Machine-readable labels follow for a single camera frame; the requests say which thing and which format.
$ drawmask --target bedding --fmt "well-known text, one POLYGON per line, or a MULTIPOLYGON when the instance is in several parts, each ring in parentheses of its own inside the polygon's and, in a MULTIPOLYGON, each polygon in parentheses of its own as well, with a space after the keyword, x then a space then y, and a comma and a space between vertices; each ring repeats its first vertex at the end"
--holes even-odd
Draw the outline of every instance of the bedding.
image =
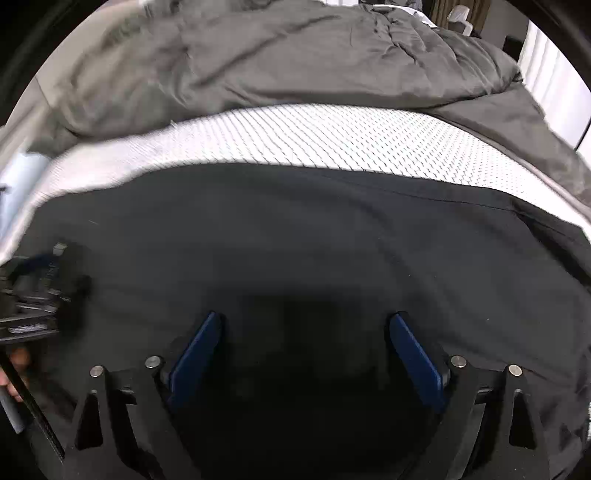
POLYGON ((179 426, 207 478, 396 478, 425 418, 385 369, 382 322, 406 309, 448 353, 523 367, 561 478, 587 433, 591 247, 528 202, 589 231, 527 169, 415 112, 283 105, 79 146, 49 166, 18 250, 67 238, 94 280, 41 374, 77 396, 93 365, 141 363, 218 309, 225 390, 179 426))
POLYGON ((400 9, 157 0, 107 35, 62 89, 34 151, 56 156, 81 139, 279 103, 413 109, 501 144, 591 205, 591 172, 550 132, 515 62, 400 9))

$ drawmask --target finger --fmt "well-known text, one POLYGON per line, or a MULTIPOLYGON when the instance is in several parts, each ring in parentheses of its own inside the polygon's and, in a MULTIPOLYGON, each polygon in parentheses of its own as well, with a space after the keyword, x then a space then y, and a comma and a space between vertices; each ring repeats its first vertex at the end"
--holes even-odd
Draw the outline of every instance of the finger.
POLYGON ((14 385, 11 384, 11 383, 8 384, 8 393, 10 393, 13 397, 17 397, 18 396, 17 389, 14 388, 14 385))
MULTIPOLYGON (((22 382, 25 384, 25 386, 28 388, 29 387, 29 380, 27 380, 26 378, 22 379, 22 382)), ((17 389, 14 388, 13 384, 8 384, 8 393, 10 393, 13 397, 19 397, 20 395, 17 392, 17 389)))
POLYGON ((17 371, 21 372, 31 363, 31 355, 29 350, 24 347, 19 347, 10 355, 10 361, 14 365, 17 371))

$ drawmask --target metal pin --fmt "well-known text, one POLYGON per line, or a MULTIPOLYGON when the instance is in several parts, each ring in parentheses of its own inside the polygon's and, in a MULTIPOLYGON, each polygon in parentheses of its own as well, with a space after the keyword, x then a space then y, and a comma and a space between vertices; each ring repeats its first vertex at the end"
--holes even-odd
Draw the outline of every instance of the metal pin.
POLYGON ((519 365, 509 365, 509 372, 516 377, 520 376, 523 371, 519 365))
POLYGON ((149 356, 146 361, 144 362, 144 365, 146 366, 146 368, 156 368, 158 366, 160 366, 160 357, 157 355, 154 356, 149 356))
POLYGON ((90 369, 90 376, 94 377, 94 378, 100 377, 104 371, 105 371, 105 369, 103 368, 102 365, 95 365, 94 367, 92 367, 90 369))
POLYGON ((454 367, 464 368, 467 364, 466 359, 460 355, 454 355, 452 357, 452 365, 454 367))

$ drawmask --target wall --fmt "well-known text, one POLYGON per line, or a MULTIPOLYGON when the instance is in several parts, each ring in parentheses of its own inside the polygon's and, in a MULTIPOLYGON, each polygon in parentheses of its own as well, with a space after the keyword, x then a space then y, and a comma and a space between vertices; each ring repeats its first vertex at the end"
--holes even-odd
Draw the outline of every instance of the wall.
POLYGON ((503 48, 505 37, 524 41, 527 35, 528 18, 505 0, 492 0, 486 16, 482 38, 499 48, 503 48))

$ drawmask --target gray comforter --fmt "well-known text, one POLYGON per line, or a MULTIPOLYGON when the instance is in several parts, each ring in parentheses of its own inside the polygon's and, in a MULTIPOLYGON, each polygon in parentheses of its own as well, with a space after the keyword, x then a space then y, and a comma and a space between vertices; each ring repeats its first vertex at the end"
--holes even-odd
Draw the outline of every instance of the gray comforter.
POLYGON ((413 109, 479 134, 591 205, 591 171, 545 124, 513 59, 395 9, 313 0, 156 0, 62 84, 32 150, 278 103, 413 109))

